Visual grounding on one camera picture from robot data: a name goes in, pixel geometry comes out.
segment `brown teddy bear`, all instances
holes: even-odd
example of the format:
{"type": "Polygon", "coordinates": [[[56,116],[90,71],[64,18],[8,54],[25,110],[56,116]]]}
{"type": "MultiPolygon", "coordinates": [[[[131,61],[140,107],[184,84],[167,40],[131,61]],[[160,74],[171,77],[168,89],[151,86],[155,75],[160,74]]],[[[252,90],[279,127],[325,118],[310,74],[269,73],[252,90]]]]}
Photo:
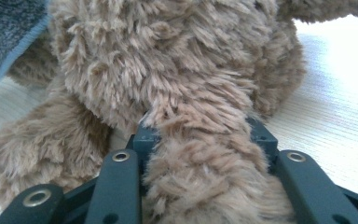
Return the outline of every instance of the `brown teddy bear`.
{"type": "Polygon", "coordinates": [[[49,11],[49,33],[8,72],[49,96],[0,129],[1,206],[36,184],[84,183],[109,130],[142,122],[161,136],[148,222],[294,221],[245,118],[272,115],[301,83],[293,19],[358,17],[358,0],[51,0],[49,11]]]}

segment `teddy bear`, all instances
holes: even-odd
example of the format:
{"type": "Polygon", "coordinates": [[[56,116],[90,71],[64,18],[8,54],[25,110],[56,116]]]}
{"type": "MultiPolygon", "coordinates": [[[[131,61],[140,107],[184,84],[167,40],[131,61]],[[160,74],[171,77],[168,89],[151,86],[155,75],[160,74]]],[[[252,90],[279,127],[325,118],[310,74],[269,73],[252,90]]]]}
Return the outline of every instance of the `teddy bear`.
{"type": "Polygon", "coordinates": [[[358,0],[51,0],[48,32],[12,65],[45,102],[0,128],[0,206],[41,183],[93,178],[112,128],[160,140],[146,223],[292,223],[246,118],[272,116],[305,76],[294,20],[358,17],[358,0]]]}

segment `white surface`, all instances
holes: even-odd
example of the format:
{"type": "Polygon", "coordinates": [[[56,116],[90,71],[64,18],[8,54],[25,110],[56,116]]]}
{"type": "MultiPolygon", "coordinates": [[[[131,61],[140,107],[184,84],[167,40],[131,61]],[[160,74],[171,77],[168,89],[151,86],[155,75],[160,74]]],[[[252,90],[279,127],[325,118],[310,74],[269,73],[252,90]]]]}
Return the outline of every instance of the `white surface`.
{"type": "MultiPolygon", "coordinates": [[[[358,192],[358,19],[298,23],[309,74],[269,121],[280,149],[310,154],[339,185],[358,192]]],[[[43,98],[6,79],[0,83],[0,124],[24,116],[43,98]]],[[[114,147],[125,145],[120,132],[114,147]]]]}

